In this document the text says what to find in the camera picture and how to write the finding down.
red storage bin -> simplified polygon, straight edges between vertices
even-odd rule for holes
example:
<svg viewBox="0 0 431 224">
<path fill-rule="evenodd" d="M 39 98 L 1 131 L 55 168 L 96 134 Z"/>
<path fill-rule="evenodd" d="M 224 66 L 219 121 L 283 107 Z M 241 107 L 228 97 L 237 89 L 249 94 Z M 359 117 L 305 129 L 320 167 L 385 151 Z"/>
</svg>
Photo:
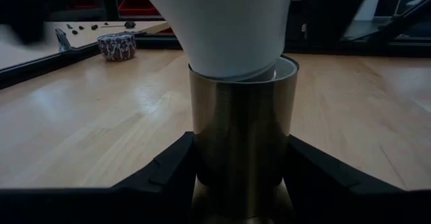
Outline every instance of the red storage bin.
<svg viewBox="0 0 431 224">
<path fill-rule="evenodd" d="M 159 15 L 149 0 L 123 0 L 119 6 L 120 15 Z"/>
<path fill-rule="evenodd" d="M 157 32 L 157 34 L 173 34 L 172 28 L 168 28 L 165 30 L 162 30 L 161 32 Z"/>
</svg>

patterned bowl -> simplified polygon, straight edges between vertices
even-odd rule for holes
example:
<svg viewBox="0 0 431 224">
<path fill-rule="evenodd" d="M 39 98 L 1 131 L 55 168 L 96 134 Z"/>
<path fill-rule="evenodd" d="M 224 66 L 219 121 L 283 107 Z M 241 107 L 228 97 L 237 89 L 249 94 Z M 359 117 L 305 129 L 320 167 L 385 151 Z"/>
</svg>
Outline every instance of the patterned bowl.
<svg viewBox="0 0 431 224">
<path fill-rule="evenodd" d="M 108 61 L 126 61 L 135 56 L 135 36 L 129 33 L 108 34 L 97 38 L 100 52 Z"/>
</svg>

gold metallic cup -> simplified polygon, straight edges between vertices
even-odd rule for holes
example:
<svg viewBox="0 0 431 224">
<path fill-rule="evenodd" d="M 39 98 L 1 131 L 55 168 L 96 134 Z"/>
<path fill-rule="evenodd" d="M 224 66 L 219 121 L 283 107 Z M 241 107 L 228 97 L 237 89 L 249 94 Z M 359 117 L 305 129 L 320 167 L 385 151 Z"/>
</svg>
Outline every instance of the gold metallic cup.
<svg viewBox="0 0 431 224">
<path fill-rule="evenodd" d="M 217 215 L 270 215 L 282 179 L 298 63 L 275 62 L 275 79 L 217 81 L 190 69 L 197 177 Z"/>
</svg>

white paper cone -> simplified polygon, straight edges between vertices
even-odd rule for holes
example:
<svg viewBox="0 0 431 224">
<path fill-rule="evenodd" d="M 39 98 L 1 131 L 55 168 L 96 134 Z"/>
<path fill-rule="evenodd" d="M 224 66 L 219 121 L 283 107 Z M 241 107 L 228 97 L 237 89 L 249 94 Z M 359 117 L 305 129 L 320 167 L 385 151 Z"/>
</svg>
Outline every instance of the white paper cone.
<svg viewBox="0 0 431 224">
<path fill-rule="evenodd" d="M 201 75 L 251 74 L 267 68 L 284 49 L 290 0 L 150 1 Z"/>
</svg>

wooden table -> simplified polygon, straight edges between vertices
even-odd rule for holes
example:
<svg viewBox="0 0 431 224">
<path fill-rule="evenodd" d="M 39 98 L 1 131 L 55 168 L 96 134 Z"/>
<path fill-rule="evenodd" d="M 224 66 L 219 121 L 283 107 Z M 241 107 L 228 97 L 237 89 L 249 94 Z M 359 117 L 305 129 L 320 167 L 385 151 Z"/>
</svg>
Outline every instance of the wooden table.
<svg viewBox="0 0 431 224">
<path fill-rule="evenodd" d="M 108 22 L 109 25 L 124 25 L 124 22 Z M 78 35 L 73 35 L 72 30 L 67 29 L 67 24 L 71 25 Z M 97 24 L 97 30 L 91 30 L 91 25 Z M 39 45 L 25 47 L 13 37 L 7 26 L 0 26 L 0 69 L 26 63 L 43 57 L 59 53 L 59 45 L 55 36 L 55 28 L 60 28 L 67 34 L 67 38 L 74 47 L 85 46 L 97 41 L 97 37 L 105 34 L 119 32 L 147 32 L 156 33 L 169 28 L 167 22 L 136 22 L 136 27 L 126 29 L 118 28 L 101 28 L 104 22 L 47 22 L 46 23 L 46 41 Z M 83 26 L 84 30 L 79 30 L 78 26 Z"/>
<path fill-rule="evenodd" d="M 400 188 L 431 188 L 428 59 L 289 56 L 293 135 Z M 182 51 L 94 56 L 0 91 L 0 187 L 112 186 L 187 130 Z"/>
</svg>

